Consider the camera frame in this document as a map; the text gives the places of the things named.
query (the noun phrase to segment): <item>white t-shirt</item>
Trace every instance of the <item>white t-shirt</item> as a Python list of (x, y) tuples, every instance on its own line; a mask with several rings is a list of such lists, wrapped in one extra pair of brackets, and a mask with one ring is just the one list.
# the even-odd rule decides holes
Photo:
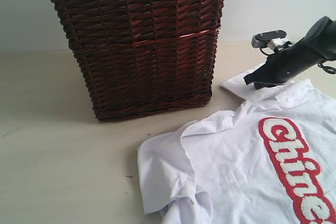
[(228, 88), (252, 102), (236, 112), (141, 145), (145, 213), (163, 224), (336, 223), (336, 100), (309, 80), (266, 96), (239, 85)]

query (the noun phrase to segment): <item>woven wicker pattern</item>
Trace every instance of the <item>woven wicker pattern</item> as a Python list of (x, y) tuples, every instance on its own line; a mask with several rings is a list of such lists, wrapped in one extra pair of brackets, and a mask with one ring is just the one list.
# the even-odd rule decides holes
[(99, 120), (206, 105), (224, 0), (51, 0)]

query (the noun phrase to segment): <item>table surface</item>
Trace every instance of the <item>table surface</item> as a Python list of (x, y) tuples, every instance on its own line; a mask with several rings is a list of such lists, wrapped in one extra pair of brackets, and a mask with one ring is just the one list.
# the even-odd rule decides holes
[[(242, 100), (219, 83), (265, 61), (248, 42), (218, 45), (208, 106), (99, 123), (71, 51), (0, 55), (0, 223), (160, 223), (145, 216), (137, 148)], [(299, 76), (336, 98), (334, 76)]]

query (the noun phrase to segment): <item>red and white patch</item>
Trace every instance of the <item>red and white patch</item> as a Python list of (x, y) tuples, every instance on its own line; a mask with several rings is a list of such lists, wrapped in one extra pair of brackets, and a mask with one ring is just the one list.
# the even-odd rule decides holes
[(316, 178), (321, 167), (304, 157), (309, 147), (299, 128), (289, 119), (265, 118), (259, 122), (259, 133), (301, 223), (336, 223), (335, 209)]

